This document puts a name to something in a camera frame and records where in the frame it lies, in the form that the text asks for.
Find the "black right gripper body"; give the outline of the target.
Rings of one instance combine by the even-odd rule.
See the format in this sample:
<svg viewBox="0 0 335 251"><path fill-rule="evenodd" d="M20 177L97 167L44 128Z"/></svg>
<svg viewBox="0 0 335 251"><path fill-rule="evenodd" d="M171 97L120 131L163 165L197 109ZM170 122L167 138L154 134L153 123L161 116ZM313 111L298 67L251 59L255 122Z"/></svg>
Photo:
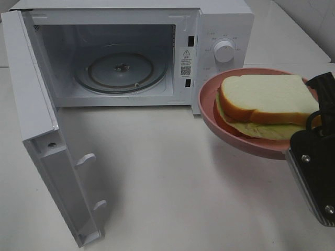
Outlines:
<svg viewBox="0 0 335 251"><path fill-rule="evenodd" d="M313 120L320 116L322 131L334 131L334 76L331 72L318 75L308 80L306 86L317 92L319 104L319 110L308 117L306 129L311 130Z"/></svg>

